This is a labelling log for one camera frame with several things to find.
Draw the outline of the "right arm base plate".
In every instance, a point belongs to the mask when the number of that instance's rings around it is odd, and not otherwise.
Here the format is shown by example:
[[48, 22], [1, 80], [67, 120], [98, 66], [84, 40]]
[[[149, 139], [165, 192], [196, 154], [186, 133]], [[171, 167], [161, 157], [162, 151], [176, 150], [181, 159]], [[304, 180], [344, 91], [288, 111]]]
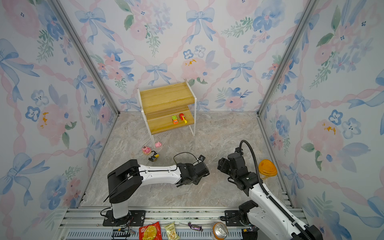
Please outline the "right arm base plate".
[[235, 210], [225, 210], [223, 222], [227, 227], [245, 227], [249, 225], [244, 220], [244, 216]]

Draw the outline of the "black yellow shark toy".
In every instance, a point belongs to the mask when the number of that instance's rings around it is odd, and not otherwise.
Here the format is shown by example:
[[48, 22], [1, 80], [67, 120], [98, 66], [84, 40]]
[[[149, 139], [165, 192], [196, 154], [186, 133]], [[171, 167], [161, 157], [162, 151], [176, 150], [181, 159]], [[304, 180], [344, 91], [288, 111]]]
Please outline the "black yellow shark toy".
[[151, 154], [152, 155], [148, 158], [151, 162], [155, 162], [160, 156], [156, 151], [151, 151]]

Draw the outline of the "purple wrapped candy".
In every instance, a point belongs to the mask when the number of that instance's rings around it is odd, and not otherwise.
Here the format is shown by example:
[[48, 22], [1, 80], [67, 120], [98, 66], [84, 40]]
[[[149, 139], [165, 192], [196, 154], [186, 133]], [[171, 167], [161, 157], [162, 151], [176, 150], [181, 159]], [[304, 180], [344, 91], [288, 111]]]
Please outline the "purple wrapped candy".
[[196, 225], [196, 224], [193, 224], [193, 223], [189, 222], [188, 226], [189, 226], [189, 228], [191, 230], [198, 231], [198, 232], [202, 232], [203, 231], [203, 227], [200, 226], [200, 225]]

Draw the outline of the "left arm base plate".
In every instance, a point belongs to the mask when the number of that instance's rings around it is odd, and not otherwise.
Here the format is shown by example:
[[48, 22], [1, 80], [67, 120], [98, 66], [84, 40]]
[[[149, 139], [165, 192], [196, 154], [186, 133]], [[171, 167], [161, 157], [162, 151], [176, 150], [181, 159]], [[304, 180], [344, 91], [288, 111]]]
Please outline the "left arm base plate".
[[146, 218], [146, 211], [133, 210], [128, 215], [119, 219], [114, 218], [113, 211], [108, 210], [104, 215], [103, 227], [143, 227]]

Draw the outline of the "green snack packet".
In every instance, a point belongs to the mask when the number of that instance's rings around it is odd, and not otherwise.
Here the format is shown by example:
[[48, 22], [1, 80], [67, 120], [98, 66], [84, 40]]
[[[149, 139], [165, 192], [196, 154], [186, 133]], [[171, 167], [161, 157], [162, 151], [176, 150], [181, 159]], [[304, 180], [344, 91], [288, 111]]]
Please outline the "green snack packet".
[[176, 226], [174, 222], [166, 225], [165, 231], [166, 231], [168, 240], [180, 240], [180, 236], [176, 232]]

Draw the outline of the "red snack packet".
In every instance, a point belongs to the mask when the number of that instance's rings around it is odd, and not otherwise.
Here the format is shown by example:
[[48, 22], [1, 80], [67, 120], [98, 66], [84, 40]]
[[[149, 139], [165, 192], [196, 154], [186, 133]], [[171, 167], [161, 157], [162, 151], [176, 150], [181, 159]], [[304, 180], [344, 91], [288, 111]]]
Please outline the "red snack packet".
[[159, 222], [139, 228], [139, 240], [162, 239], [162, 230]]

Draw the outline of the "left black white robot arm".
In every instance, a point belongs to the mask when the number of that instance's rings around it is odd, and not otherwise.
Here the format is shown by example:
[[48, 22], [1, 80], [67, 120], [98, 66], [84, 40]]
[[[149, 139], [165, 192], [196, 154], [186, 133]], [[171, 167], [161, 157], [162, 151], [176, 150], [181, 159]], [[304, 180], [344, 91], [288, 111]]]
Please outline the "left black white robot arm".
[[209, 174], [207, 165], [201, 161], [196, 164], [150, 167], [140, 165], [137, 160], [129, 160], [108, 174], [107, 200], [112, 205], [113, 217], [121, 219], [129, 215], [129, 198], [139, 187], [154, 184], [172, 184], [177, 187], [198, 185]]

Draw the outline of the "red yellow toy excavator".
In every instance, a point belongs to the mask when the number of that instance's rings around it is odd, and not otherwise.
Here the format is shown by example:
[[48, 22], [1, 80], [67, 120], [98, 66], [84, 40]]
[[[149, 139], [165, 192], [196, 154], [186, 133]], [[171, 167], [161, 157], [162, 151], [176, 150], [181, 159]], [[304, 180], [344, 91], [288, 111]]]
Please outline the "red yellow toy excavator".
[[180, 114], [179, 114], [179, 118], [180, 118], [182, 121], [184, 121], [185, 124], [188, 123], [188, 121], [186, 120], [186, 117], [185, 117], [185, 115], [184, 115], [183, 113], [180, 113]]

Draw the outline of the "silver drink can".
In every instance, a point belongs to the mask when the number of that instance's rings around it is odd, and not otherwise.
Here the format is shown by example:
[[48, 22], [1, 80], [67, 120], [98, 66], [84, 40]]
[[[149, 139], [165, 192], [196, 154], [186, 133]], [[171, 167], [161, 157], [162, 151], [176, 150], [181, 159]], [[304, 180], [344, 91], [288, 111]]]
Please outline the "silver drink can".
[[212, 228], [213, 240], [225, 240], [228, 236], [229, 236], [229, 231], [227, 226], [224, 223], [221, 223], [221, 222], [214, 223]]

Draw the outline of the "green orange toy truck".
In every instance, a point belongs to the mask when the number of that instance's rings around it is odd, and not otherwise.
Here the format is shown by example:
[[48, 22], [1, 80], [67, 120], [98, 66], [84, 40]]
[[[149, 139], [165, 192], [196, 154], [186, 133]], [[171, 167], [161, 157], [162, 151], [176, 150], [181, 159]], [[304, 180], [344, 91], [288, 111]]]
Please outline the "green orange toy truck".
[[174, 125], [179, 123], [177, 116], [172, 116], [172, 121]]

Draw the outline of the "orange lid plastic cup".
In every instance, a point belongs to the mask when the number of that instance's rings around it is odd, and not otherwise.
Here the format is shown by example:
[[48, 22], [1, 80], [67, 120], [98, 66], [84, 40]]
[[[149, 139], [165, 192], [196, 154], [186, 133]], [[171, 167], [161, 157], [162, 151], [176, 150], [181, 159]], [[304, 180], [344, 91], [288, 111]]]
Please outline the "orange lid plastic cup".
[[275, 164], [270, 160], [262, 160], [259, 163], [259, 173], [261, 179], [264, 181], [270, 177], [274, 177], [278, 174]]

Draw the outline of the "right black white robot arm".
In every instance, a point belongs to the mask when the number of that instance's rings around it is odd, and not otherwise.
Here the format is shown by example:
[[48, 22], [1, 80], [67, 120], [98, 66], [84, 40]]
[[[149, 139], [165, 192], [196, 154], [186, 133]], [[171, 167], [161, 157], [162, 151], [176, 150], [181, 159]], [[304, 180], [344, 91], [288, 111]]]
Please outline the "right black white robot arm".
[[250, 200], [239, 206], [244, 226], [253, 225], [271, 240], [322, 240], [321, 231], [309, 226], [282, 204], [254, 172], [248, 171], [241, 153], [232, 153], [218, 161], [218, 170], [228, 175]]

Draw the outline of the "pink bear donut toy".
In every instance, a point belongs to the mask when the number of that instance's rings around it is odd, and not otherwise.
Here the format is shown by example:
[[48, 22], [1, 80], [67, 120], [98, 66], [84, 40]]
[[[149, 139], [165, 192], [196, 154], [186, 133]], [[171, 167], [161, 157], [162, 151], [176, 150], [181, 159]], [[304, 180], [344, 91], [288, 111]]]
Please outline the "pink bear donut toy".
[[152, 152], [152, 149], [150, 147], [143, 146], [142, 147], [142, 152], [143, 152], [144, 155], [149, 155]]

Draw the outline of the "white frame wooden two-tier shelf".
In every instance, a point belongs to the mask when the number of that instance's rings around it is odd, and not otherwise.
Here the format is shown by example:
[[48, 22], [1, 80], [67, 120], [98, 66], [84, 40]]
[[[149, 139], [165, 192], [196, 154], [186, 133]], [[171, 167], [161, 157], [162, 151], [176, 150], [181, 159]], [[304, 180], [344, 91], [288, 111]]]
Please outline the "white frame wooden two-tier shelf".
[[[197, 97], [187, 81], [149, 90], [137, 89], [141, 113], [153, 144], [154, 135], [177, 128], [189, 127], [196, 135]], [[188, 121], [179, 118], [183, 113]], [[172, 116], [177, 116], [179, 123], [174, 125]]]

